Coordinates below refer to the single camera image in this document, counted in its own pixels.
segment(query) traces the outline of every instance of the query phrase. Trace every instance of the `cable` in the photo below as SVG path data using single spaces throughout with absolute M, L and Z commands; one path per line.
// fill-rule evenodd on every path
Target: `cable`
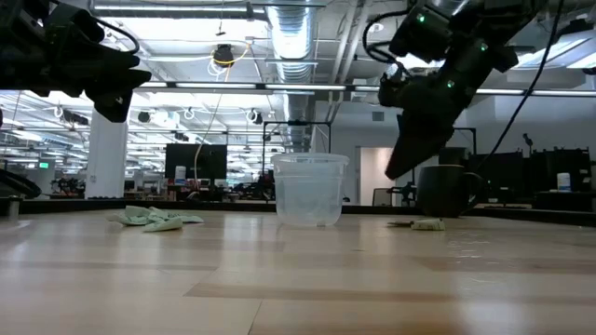
M 52 3 L 52 4 L 55 4 L 55 5 L 61 5 L 62 4 L 62 2 L 60 2 L 59 0 L 49 0 L 49 2 Z M 120 29 L 118 27 L 115 27 L 112 24 L 110 24 L 110 23 L 108 23 L 108 22 L 106 22 L 104 20 L 101 20 L 101 19 L 98 19 L 98 18 L 95 18 L 95 17 L 91 17 L 91 18 L 94 19 L 100 25 L 102 25 L 104 27 L 107 27 L 109 29 L 112 29 L 113 31 L 115 31 L 117 33 L 120 33 L 120 34 L 125 35 L 127 37 L 127 39 L 129 39 L 132 42 L 132 44 L 134 45 L 134 48 L 132 50 L 123 51 L 123 52 L 126 52 L 126 53 L 129 53 L 129 54 L 133 54 L 134 55 L 137 52 L 139 52 L 139 50 L 141 49 L 141 46 L 139 45 L 139 41 L 137 41 L 137 39 L 132 34 L 125 32 L 123 29 Z
M 231 69 L 227 70 L 227 73 L 225 74 L 225 79 L 223 80 L 224 82 L 227 82 L 227 79 L 230 76 L 230 71 Z M 220 94 L 220 98 L 217 100 L 217 105 L 215 106 L 215 110 L 213 111 L 213 114 L 211 115 L 211 120 L 209 121 L 209 125 L 207 126 L 207 130 L 205 131 L 205 135 L 203 135 L 203 139 L 201 140 L 201 143 L 198 145 L 198 149 L 196 149 L 196 154 L 195 154 L 195 187 L 198 185 L 198 178 L 196 177 L 196 161 L 198 160 L 198 155 L 201 152 L 201 149 L 203 149 L 203 143 L 205 143 L 205 139 L 207 138 L 207 136 L 209 135 L 209 131 L 211 130 L 211 126 L 213 126 L 213 121 L 215 120 L 215 115 L 217 115 L 217 111 L 220 109 L 220 103 L 222 102 L 222 97 L 224 96 L 224 94 Z
M 518 108 L 515 110 L 515 112 L 513 112 L 513 115 L 511 116 L 511 118 L 509 119 L 509 122 L 505 126 L 505 129 L 503 130 L 503 133 L 501 133 L 501 136 L 496 141 L 496 144 L 494 145 L 493 150 L 489 154 L 487 154 L 486 156 L 484 156 L 484 159 L 482 159 L 482 161 L 476 167 L 476 170 L 477 171 L 480 170 L 482 168 L 482 166 L 484 166 L 484 164 L 494 155 L 494 153 L 496 153 L 496 151 L 498 150 L 499 146 L 501 145 L 501 142 L 503 142 L 503 139 L 505 138 L 505 136 L 509 132 L 509 129 L 511 128 L 511 125 L 513 125 L 513 122 L 515 121 L 515 118 L 520 113 L 520 110 L 522 109 L 524 103 L 528 100 L 528 98 L 532 94 L 532 91 L 534 90 L 534 87 L 536 86 L 536 83 L 538 82 L 538 79 L 540 78 L 540 75 L 544 71 L 544 67 L 547 64 L 547 60 L 549 59 L 550 47 L 552 47 L 552 44 L 553 44 L 553 42 L 555 40 L 555 36 L 557 35 L 557 28 L 559 26 L 559 20 L 561 19 L 562 6 L 563 6 L 564 2 L 565 2 L 565 0 L 559 0 L 559 5 L 557 7 L 557 14 L 556 14 L 555 19 L 554 19 L 554 21 L 552 23 L 552 30 L 550 31 L 549 43 L 547 45 L 547 48 L 544 51 L 544 55 L 542 56 L 542 61 L 540 61 L 540 66 L 538 67 L 538 71 L 536 72 L 536 76 L 534 77 L 534 80 L 532 81 L 532 84 L 530 84 L 530 86 L 528 87 L 528 89 L 523 94 L 523 98 L 521 99 L 520 104 L 518 105 Z
M 364 51 L 366 51 L 367 55 L 369 55 L 372 59 L 374 59 L 376 61 L 380 61 L 382 63 L 390 64 L 390 63 L 397 62 L 395 56 L 391 55 L 390 53 L 388 53 L 384 50 L 378 49 L 379 47 L 388 46 L 391 43 L 390 41 L 377 42 L 377 43 L 368 45 L 367 35 L 369 34 L 370 29 L 372 28 L 372 26 L 375 23 L 378 23 L 379 21 L 387 19 L 387 18 L 393 18 L 393 17 L 402 16 L 402 15 L 407 15 L 408 13 L 410 13 L 410 10 L 412 10 L 412 7 L 408 7 L 407 9 L 404 9 L 404 10 L 398 10 L 398 11 L 381 14 L 381 15 L 377 16 L 376 18 L 372 19 L 366 25 L 366 28 L 364 28 L 364 33 L 362 33 L 362 46 L 364 47 Z M 378 57 L 375 53 L 383 56 L 384 58 Z

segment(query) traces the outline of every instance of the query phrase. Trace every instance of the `green cloth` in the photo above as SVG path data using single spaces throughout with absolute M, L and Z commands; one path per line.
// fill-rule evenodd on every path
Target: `green cloth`
M 144 233 L 163 232 L 167 230 L 180 229 L 184 226 L 184 223 L 180 218 L 170 219 L 167 221 L 155 221 L 149 223 L 142 228 Z
M 144 232 L 179 229 L 182 228 L 184 223 L 203 222 L 203 219 L 194 215 L 174 214 L 159 208 L 140 208 L 136 206 L 126 206 L 124 214 L 110 214 L 106 219 L 127 226 L 145 226 Z

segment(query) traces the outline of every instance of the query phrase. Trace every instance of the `computer monitor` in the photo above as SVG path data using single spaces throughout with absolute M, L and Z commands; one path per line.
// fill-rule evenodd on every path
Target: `computer monitor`
M 199 144 L 168 144 L 166 146 L 166 178 L 175 178 L 176 167 L 186 167 L 186 178 L 195 177 L 195 155 Z M 227 146 L 203 145 L 196 160 L 198 179 L 225 179 Z

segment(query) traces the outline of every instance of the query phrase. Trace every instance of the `ceiling light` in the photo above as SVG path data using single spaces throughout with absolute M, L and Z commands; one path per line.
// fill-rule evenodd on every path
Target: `ceiling light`
M 15 162 L 15 163 L 37 163 L 39 159 L 37 158 L 7 158 L 8 162 Z
M 13 130 L 15 132 L 15 136 L 27 140 L 27 141 L 42 141 L 43 138 L 37 134 L 33 134 L 29 131 L 22 131 L 22 130 Z
M 147 87 L 147 88 L 157 88 L 157 87 L 167 87 L 168 84 L 167 83 L 162 83 L 162 82 L 148 82 L 148 83 L 144 83 L 141 85 L 141 87 Z
M 523 89 L 494 89 L 494 88 L 480 88 L 476 91 L 476 94 L 487 94 L 487 95 L 521 95 Z
M 150 152 L 129 152 L 129 155 L 136 155 L 136 156 L 155 156 L 154 153 Z
M 12 120 L 12 119 L 5 118 L 5 117 L 2 118 L 2 123 L 4 123 L 5 125 L 15 125 L 15 126 L 18 126 L 18 127 L 25 126 L 23 123 L 21 123 L 21 122 L 19 122 L 17 120 Z
M 238 12 L 238 11 L 245 11 L 246 8 L 243 7 L 190 7 L 190 6 L 95 6 L 94 10 L 141 10 L 141 11 L 155 11 L 155 10 L 165 10 L 165 11 L 211 11 L 211 12 L 221 12 L 221 11 L 229 11 L 229 12 Z M 255 13 L 264 13 L 262 9 L 254 9 Z
M 84 154 L 68 153 L 68 155 L 70 155 L 72 157 L 76 157 L 76 158 L 87 158 Z
M 535 96 L 553 96 L 553 97 L 596 97 L 596 91 L 580 91 L 580 90 L 540 90 L 537 89 L 532 92 Z
M 344 85 L 267 84 L 266 89 L 345 90 Z
M 559 42 L 550 47 L 549 56 L 547 61 L 554 60 L 555 58 L 561 56 L 563 53 L 571 50 L 574 47 L 579 46 L 580 44 L 586 42 L 588 39 L 580 38 L 575 41 L 569 42 Z M 544 58 L 545 49 L 541 49 L 533 54 L 525 54 L 523 56 L 519 56 L 519 64 L 514 67 L 521 68 L 521 67 L 534 67 L 540 64 L 540 61 Z
M 596 67 L 596 52 L 587 56 L 583 60 L 567 66 L 568 69 L 589 69 L 593 67 Z
M 226 84 L 226 83 L 177 83 L 179 88 L 238 88 L 238 89 L 254 89 L 254 84 Z
M 357 92 L 378 92 L 379 87 L 354 87 Z

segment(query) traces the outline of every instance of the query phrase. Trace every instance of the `table surface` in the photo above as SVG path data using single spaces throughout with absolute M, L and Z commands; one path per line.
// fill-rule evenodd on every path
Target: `table surface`
M 465 218 L 198 212 L 148 234 L 113 211 L 0 223 L 4 334 L 596 333 L 596 230 Z

